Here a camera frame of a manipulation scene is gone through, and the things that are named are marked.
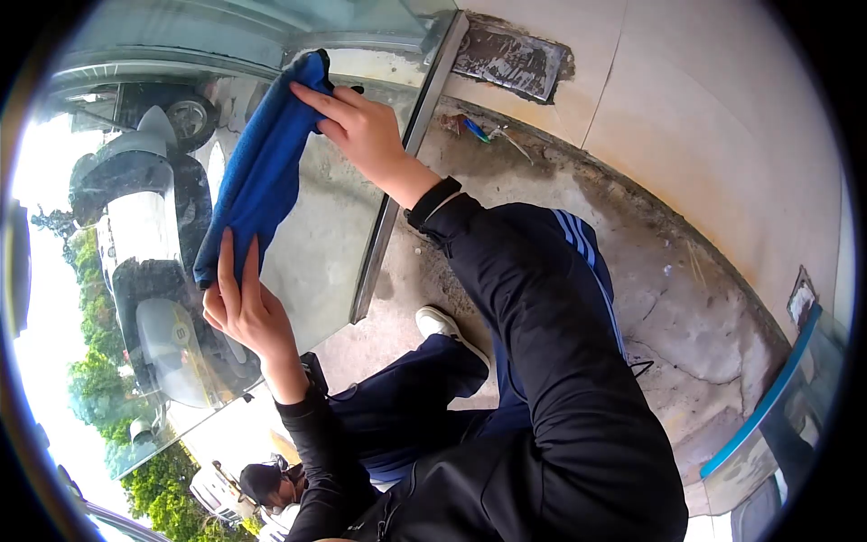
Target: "finger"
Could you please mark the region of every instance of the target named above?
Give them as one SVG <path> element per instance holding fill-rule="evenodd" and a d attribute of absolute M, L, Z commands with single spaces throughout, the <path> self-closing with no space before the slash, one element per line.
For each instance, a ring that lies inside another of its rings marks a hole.
<path fill-rule="evenodd" d="M 286 314 L 286 310 L 283 308 L 283 303 L 280 302 L 280 299 L 271 293 L 271 290 L 268 290 L 268 287 L 262 284 L 262 304 L 265 307 L 265 310 L 268 311 L 268 314 Z"/>
<path fill-rule="evenodd" d="M 346 130 L 331 119 L 325 119 L 316 123 L 319 131 L 325 134 L 325 137 L 334 141 L 338 147 L 343 148 L 343 145 L 349 140 L 346 135 Z"/>
<path fill-rule="evenodd" d="M 371 103 L 370 100 L 349 87 L 334 87 L 334 97 L 359 109 L 366 109 Z"/>
<path fill-rule="evenodd" d="M 241 292 L 235 281 L 235 252 L 232 242 L 231 229 L 223 231 L 223 240 L 219 245 L 219 261 L 217 263 L 217 282 L 219 293 L 225 305 L 225 321 L 238 317 L 241 311 Z"/>
<path fill-rule="evenodd" d="M 303 101 L 319 113 L 336 121 L 344 128 L 350 126 L 358 115 L 358 109 L 350 106 L 348 103 L 316 92 L 312 88 L 307 88 L 300 83 L 293 81 L 289 83 L 289 87 L 298 100 Z"/>
<path fill-rule="evenodd" d="M 219 286 L 217 284 L 212 284 L 210 288 L 205 290 L 202 305 L 205 306 L 205 313 L 210 314 L 222 327 L 223 323 L 225 323 L 225 305 L 223 304 L 223 298 L 219 295 Z"/>
<path fill-rule="evenodd" d="M 215 330 L 219 331 L 220 333 L 224 332 L 223 326 L 220 324 L 220 322 L 217 321 L 217 318 L 215 318 L 211 315 L 210 312 L 205 310 L 205 312 L 202 314 L 205 317 L 205 320 L 211 325 L 211 327 L 213 327 Z"/>
<path fill-rule="evenodd" d="M 262 309 L 262 293 L 259 290 L 259 236 L 254 235 L 244 261 L 241 277 L 241 306 L 249 312 Z"/>

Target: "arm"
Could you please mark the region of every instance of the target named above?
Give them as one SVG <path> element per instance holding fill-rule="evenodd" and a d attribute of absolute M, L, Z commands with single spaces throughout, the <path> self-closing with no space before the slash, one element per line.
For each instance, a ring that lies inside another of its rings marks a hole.
<path fill-rule="evenodd" d="M 310 483 L 289 540 L 340 536 L 377 496 L 368 473 L 347 446 L 342 424 L 311 385 L 282 304 L 259 282 L 258 241 L 253 239 L 241 289 L 232 264 L 231 232 L 220 247 L 216 284 L 205 292 L 205 319 L 256 352 L 277 412 L 292 435 Z"/>
<path fill-rule="evenodd" d="M 349 89 L 335 98 L 293 92 L 329 117 L 320 130 L 402 206 L 413 208 L 440 182 L 403 153 L 386 106 Z M 581 532 L 626 524 L 644 527 L 647 539 L 682 536 L 687 511 L 668 438 L 574 286 L 466 194 L 441 204 L 421 230 L 444 250 L 524 383 L 552 525 Z"/>

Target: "aluminum door frame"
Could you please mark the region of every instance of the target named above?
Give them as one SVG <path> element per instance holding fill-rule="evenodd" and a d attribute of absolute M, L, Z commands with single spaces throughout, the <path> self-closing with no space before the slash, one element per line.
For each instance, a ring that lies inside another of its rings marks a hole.
<path fill-rule="evenodd" d="M 463 11 L 456 11 L 452 24 L 443 38 L 440 49 L 431 62 L 431 68 L 421 86 L 419 100 L 415 103 L 412 115 L 409 117 L 407 131 L 403 135 L 403 148 L 415 156 L 421 147 L 427 126 L 434 116 L 434 108 L 440 100 L 440 94 L 446 84 L 446 77 L 452 71 L 454 60 L 458 56 L 460 43 L 470 28 Z M 394 229 L 394 221 L 400 206 L 396 201 L 384 195 L 376 216 L 374 229 L 368 242 L 367 253 L 364 256 L 358 285 L 355 287 L 355 299 L 349 313 L 349 323 L 360 322 L 367 314 L 370 301 L 373 299 L 376 279 L 382 268 L 382 260 L 388 248 L 388 240 Z"/>

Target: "glass door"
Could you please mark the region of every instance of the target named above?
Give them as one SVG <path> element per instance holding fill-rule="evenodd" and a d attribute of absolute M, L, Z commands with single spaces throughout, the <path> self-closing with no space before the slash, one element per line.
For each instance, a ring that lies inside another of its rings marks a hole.
<path fill-rule="evenodd" d="M 56 59 L 13 187 L 32 261 L 16 355 L 53 447 L 96 443 L 118 478 L 261 381 L 202 318 L 192 261 L 281 70 L 326 48 L 331 81 L 391 105 L 416 153 L 466 28 L 450 0 L 100 5 Z M 304 352 L 365 315 L 397 205 L 323 136 L 300 171 L 262 279 Z"/>

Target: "black sleeve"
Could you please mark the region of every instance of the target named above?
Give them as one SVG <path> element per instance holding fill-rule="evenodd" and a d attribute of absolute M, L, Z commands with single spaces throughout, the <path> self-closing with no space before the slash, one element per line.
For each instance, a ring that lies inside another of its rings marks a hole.
<path fill-rule="evenodd" d="M 313 383 L 302 402 L 277 403 L 277 412 L 295 442 L 310 483 L 286 540 L 339 537 L 374 504 L 379 492 L 370 485 L 368 472 L 346 445 L 343 425 Z"/>
<path fill-rule="evenodd" d="M 543 528 L 613 535 L 629 524 L 642 539 L 682 539 L 687 509 L 668 437 L 575 286 L 466 194 L 420 230 L 440 245 L 524 384 Z"/>

